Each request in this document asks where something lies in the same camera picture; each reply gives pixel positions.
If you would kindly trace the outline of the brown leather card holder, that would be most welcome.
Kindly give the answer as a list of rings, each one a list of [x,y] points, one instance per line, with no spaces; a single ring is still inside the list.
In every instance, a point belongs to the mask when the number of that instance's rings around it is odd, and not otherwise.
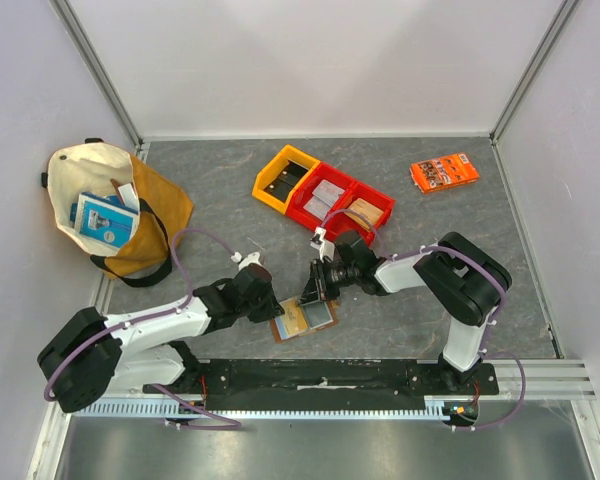
[[[300,305],[297,297],[281,302],[283,313],[270,321],[276,343],[316,333],[339,323],[331,302]]]

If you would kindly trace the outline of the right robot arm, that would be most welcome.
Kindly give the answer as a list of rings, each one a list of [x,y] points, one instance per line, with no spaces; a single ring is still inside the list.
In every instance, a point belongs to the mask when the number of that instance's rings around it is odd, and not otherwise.
[[[457,232],[389,257],[376,255],[355,230],[330,242],[318,228],[312,243],[319,257],[310,263],[299,305],[330,302],[351,285],[371,296],[426,287],[451,319],[437,362],[439,384],[457,394],[473,383],[482,362],[487,323],[504,306],[512,285],[506,268]]]

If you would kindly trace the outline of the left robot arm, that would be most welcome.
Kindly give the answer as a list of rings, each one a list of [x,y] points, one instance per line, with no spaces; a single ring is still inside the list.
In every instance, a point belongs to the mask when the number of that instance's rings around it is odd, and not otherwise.
[[[37,357],[47,380],[43,396],[74,413],[109,391],[153,384],[190,392],[200,369],[183,352],[185,339],[228,329],[241,318],[268,322],[283,312],[272,277],[259,264],[139,312],[104,316],[83,308]]]

